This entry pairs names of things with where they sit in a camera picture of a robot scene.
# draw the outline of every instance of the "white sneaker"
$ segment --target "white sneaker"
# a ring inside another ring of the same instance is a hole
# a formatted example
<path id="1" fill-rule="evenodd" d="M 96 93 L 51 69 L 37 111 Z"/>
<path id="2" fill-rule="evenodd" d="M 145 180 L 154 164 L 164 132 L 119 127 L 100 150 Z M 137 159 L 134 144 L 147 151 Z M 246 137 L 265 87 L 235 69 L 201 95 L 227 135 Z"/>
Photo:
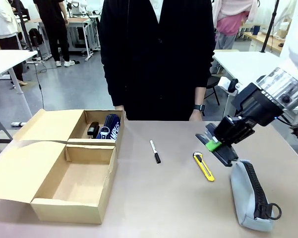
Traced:
<path id="1" fill-rule="evenodd" d="M 75 64 L 75 61 L 72 61 L 72 60 L 70 60 L 70 61 L 64 61 L 64 66 L 65 67 L 70 67 L 70 66 L 72 66 L 74 64 Z"/>
<path id="2" fill-rule="evenodd" d="M 56 67 L 61 67 L 61 61 L 55 61 Z"/>

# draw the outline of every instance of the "pink shirt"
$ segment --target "pink shirt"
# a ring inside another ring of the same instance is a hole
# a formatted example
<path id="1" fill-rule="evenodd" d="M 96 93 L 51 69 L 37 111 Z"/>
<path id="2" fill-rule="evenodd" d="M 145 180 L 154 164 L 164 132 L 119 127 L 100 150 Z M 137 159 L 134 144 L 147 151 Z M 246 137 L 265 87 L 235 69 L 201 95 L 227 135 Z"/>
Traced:
<path id="1" fill-rule="evenodd" d="M 243 11 L 237 15 L 227 16 L 217 22 L 217 31 L 226 36 L 237 34 L 242 21 L 246 21 L 249 11 Z"/>

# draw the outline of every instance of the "hand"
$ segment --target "hand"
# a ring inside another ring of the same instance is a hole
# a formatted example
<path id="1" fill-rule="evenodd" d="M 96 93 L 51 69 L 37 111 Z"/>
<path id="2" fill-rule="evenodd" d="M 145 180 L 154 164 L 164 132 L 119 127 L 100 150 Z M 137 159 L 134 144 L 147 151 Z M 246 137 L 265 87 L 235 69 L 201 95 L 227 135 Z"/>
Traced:
<path id="1" fill-rule="evenodd" d="M 203 121 L 202 113 L 194 109 L 192 115 L 190 115 L 189 121 Z"/>
<path id="2" fill-rule="evenodd" d="M 118 111 L 123 111 L 124 112 L 124 120 L 128 120 L 126 114 L 125 114 L 125 110 L 124 110 L 124 106 L 121 105 L 121 106 L 115 106 L 115 110 L 118 110 Z"/>

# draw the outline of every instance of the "box lid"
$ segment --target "box lid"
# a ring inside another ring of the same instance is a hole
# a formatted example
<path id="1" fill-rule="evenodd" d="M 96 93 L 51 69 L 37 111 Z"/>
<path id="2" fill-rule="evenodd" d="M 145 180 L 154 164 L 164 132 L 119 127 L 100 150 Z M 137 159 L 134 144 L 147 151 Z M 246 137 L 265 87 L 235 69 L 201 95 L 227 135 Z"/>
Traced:
<path id="1" fill-rule="evenodd" d="M 13 137 L 21 140 L 67 141 L 84 110 L 45 111 L 40 109 Z"/>
<path id="2" fill-rule="evenodd" d="M 0 155 L 0 199 L 30 203 L 65 144 L 42 141 Z"/>

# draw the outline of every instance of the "cardboard box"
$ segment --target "cardboard box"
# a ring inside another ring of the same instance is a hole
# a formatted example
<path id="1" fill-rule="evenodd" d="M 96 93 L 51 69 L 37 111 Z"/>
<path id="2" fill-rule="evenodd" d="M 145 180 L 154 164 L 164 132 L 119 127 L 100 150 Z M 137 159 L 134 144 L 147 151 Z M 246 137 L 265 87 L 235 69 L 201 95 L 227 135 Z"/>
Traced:
<path id="1" fill-rule="evenodd" d="M 41 221 L 101 224 L 116 169 L 114 146 L 32 143 L 0 156 L 0 199 L 30 203 Z"/>
<path id="2" fill-rule="evenodd" d="M 117 114 L 120 128 L 116 142 L 112 139 L 89 139 L 87 130 L 94 121 L 103 126 L 106 116 Z M 68 144 L 115 145 L 120 150 L 124 129 L 123 111 L 110 110 L 63 110 L 40 109 L 13 137 L 16 141 L 56 141 Z"/>

